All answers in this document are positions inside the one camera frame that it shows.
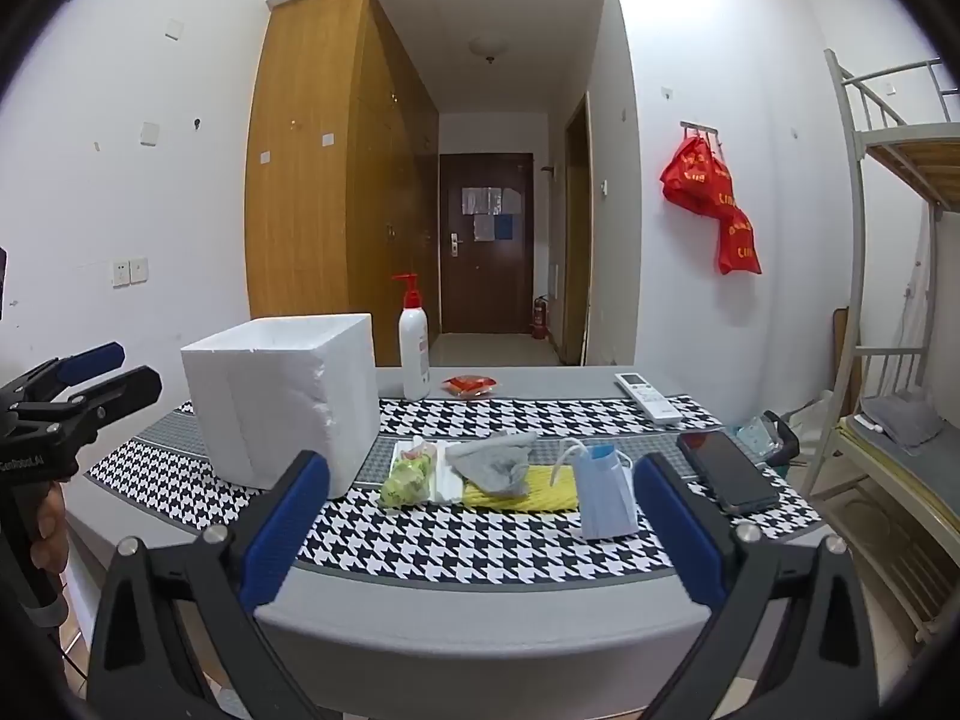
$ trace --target hand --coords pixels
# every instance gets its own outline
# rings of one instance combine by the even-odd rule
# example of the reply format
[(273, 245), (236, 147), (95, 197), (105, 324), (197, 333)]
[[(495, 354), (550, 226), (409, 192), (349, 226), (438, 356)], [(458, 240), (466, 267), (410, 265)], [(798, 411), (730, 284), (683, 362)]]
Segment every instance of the hand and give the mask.
[(64, 573), (69, 547), (66, 542), (64, 491), (59, 482), (51, 485), (50, 493), (37, 509), (37, 528), (40, 530), (40, 541), (30, 548), (30, 559), (37, 568), (45, 568), (51, 574)]

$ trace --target gray table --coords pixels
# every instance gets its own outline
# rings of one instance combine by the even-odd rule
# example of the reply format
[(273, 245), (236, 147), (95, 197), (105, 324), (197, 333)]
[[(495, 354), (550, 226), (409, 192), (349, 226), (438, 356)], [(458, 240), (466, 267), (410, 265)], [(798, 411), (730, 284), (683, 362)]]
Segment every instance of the gray table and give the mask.
[[(443, 379), (490, 375), (507, 397), (616, 397), (625, 367), (434, 368)], [(377, 371), (382, 396), (400, 395), (400, 370)], [(664, 394), (671, 383), (652, 382)], [(65, 487), (74, 559), (102, 576), (117, 542), (190, 541), (190, 533), (90, 480)], [(796, 539), (817, 543), (829, 529)], [(771, 608), (743, 676), (755, 677), (773, 638)], [(586, 720), (646, 706), (707, 619), (675, 575), (588, 589), (472, 592), (413, 589), (295, 567), (256, 613), (277, 653), (318, 704), (380, 720)]]

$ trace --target white foam box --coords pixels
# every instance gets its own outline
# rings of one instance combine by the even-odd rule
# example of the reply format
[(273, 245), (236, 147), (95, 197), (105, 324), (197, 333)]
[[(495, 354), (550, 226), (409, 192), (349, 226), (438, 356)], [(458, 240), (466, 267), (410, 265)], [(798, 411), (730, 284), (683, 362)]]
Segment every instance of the white foam box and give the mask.
[(369, 314), (253, 319), (181, 356), (217, 476), (268, 490), (309, 449), (346, 494), (380, 427)]

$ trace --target blue surgical mask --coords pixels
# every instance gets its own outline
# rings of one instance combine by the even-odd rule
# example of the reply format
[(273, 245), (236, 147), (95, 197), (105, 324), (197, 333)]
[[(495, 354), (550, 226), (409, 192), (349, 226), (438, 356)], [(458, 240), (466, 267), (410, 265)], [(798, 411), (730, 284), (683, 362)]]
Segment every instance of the blue surgical mask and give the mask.
[(629, 476), (624, 473), (621, 459), (631, 460), (615, 446), (584, 446), (576, 439), (553, 466), (550, 484), (554, 483), (557, 471), (566, 458), (573, 464), (573, 479), (577, 485), (580, 501), (580, 527), (584, 538), (629, 536), (640, 529), (637, 524), (637, 505), (630, 489)]

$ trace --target black phone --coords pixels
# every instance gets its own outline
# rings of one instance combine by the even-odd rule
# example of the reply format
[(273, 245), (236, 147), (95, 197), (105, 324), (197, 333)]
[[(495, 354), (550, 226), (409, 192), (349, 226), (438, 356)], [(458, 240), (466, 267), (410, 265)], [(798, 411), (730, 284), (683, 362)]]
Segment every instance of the black phone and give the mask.
[(762, 512), (779, 502), (774, 485), (725, 433), (683, 433), (677, 446), (727, 514)]

